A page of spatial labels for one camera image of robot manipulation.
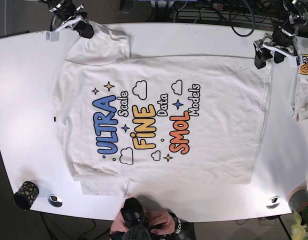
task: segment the white table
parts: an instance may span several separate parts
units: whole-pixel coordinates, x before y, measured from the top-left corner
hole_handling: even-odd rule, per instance
[[[131,37],[132,56],[221,55],[254,58],[253,41],[263,37],[256,30],[250,37],[236,36],[230,27],[173,24],[113,24],[109,28]],[[239,29],[247,33],[249,29]],[[124,199],[114,196],[83,195],[74,181],[55,139],[50,98],[58,70],[67,52],[78,39],[74,31],[64,30],[60,41],[46,41],[45,32],[0,39],[0,151],[15,192],[23,181],[38,184],[40,194],[32,209],[83,218],[113,220]],[[290,213],[284,200],[307,178],[308,121],[297,123],[289,110],[292,73],[287,61],[272,69],[272,91],[267,126],[261,152],[248,185],[193,187],[169,194],[148,192],[164,208],[190,222],[227,221]],[[195,197],[203,191],[204,197]],[[49,194],[63,200],[55,208]],[[275,209],[267,201],[282,198]]]

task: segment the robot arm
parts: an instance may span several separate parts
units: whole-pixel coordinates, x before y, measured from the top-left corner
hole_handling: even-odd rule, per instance
[[[72,0],[41,0],[42,4],[46,4],[48,10],[54,14],[48,36],[57,35],[64,29],[77,31],[83,38],[91,39],[94,36],[93,27],[89,24],[88,14],[84,11],[84,5],[76,7]],[[55,19],[61,24],[54,28]]]
[[[255,48],[254,64],[258,69],[266,66],[266,61],[273,58],[274,62],[281,63],[287,57],[291,67],[302,64],[302,54],[297,45],[296,35],[298,25],[305,25],[308,21],[308,12],[304,2],[298,0],[283,0],[278,8],[282,22],[274,22],[273,34],[265,33],[264,38],[253,43]]]

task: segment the hand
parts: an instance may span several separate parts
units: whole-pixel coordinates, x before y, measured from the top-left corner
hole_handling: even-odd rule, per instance
[[[175,231],[175,221],[166,210],[151,211],[148,213],[148,226],[152,234],[167,235]]]
[[[113,234],[116,232],[126,233],[127,231],[128,231],[128,228],[126,227],[123,216],[121,212],[119,211],[112,225],[110,226],[109,234]]]

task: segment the patterned cup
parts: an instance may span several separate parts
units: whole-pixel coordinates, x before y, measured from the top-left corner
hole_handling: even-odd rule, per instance
[[[14,194],[13,199],[20,209],[29,210],[39,193],[39,188],[33,182],[25,181]]]

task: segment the sparkle icon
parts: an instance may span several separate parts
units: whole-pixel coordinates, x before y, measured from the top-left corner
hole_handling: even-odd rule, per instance
[[[123,126],[123,127],[121,127],[121,129],[124,129],[124,131],[126,132],[128,129],[130,129],[129,127],[127,127],[126,126],[126,124]]]
[[[111,85],[110,82],[107,83],[107,85],[104,85],[110,91],[111,88],[114,88],[115,86]]]
[[[95,95],[96,95],[99,91],[98,91],[98,90],[96,89],[96,87],[95,87],[94,90],[93,90],[92,92],[94,92]]]
[[[163,157],[164,159],[166,159],[167,160],[167,162],[169,162],[170,161],[170,159],[172,159],[173,157],[171,157],[169,154],[167,154],[167,156],[166,157]]]
[[[177,110],[179,110],[180,106],[183,106],[184,104],[180,103],[180,101],[177,99],[176,103],[173,103],[173,105],[177,107]]]

